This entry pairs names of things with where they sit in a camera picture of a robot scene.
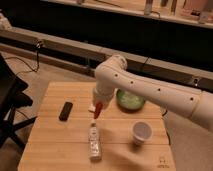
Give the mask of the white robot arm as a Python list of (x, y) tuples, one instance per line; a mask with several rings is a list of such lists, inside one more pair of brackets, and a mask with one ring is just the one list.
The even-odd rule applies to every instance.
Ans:
[(213, 132), (213, 93), (138, 76), (126, 68), (127, 61), (122, 55), (113, 55), (96, 67), (93, 105), (101, 102), (103, 108), (107, 108), (118, 88), (142, 96)]

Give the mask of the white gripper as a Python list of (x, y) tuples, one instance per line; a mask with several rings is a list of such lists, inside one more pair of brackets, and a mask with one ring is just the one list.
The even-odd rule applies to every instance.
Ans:
[(103, 105), (103, 108), (106, 109), (110, 101), (113, 98), (113, 94), (101, 94), (96, 89), (93, 90), (93, 105), (96, 106), (98, 103), (101, 103)]

